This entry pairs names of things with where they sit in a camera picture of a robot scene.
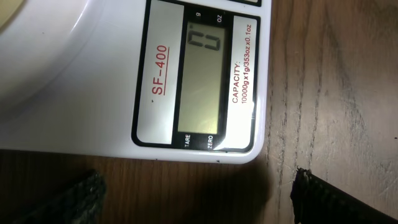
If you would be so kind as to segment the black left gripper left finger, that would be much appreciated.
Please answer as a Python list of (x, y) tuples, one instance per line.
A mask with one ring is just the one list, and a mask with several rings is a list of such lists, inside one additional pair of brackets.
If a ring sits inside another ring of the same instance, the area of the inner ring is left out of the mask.
[(52, 198), (30, 207), (12, 218), (14, 224), (96, 223), (106, 195), (104, 177), (90, 170), (73, 180)]

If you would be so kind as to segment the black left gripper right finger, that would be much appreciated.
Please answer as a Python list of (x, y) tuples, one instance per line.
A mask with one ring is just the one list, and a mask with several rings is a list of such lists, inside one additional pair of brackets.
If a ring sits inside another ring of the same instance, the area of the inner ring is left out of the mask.
[(397, 224), (397, 220), (298, 168), (290, 193), (295, 224)]

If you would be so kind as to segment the yellow plastic bowl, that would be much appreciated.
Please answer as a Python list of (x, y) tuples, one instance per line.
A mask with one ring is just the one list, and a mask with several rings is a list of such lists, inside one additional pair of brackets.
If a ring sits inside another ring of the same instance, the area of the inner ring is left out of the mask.
[(18, 15), (18, 12), (23, 6), (24, 2), (24, 0), (1, 0), (1, 32), (5, 30), (7, 26), (13, 21), (13, 19)]

